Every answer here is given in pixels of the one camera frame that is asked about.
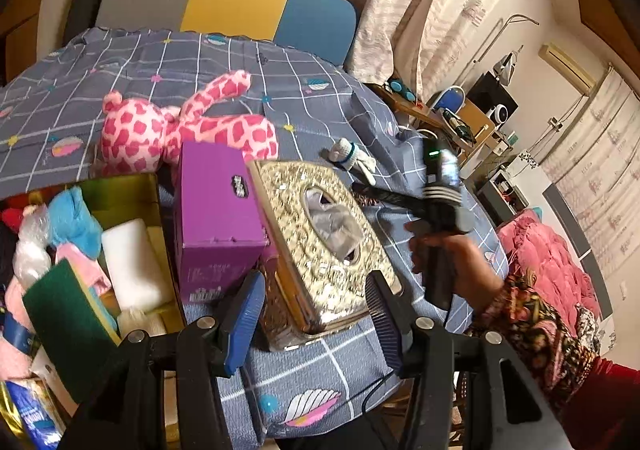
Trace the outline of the person's right hand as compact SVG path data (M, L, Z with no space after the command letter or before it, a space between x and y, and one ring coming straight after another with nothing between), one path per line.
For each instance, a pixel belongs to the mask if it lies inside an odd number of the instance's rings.
M407 222L405 229L412 234L409 241L412 273L423 273L427 248L438 247L454 263L454 292L475 312L485 311L501 292L503 280L467 236L428 232L427 223L422 220Z

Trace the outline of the floral sleeved right forearm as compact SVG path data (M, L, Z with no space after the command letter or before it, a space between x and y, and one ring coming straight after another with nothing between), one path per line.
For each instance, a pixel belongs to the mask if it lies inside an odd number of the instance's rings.
M501 334L532 374L575 449L639 447L639 371L598 356L561 314L510 275L474 317L473 335Z

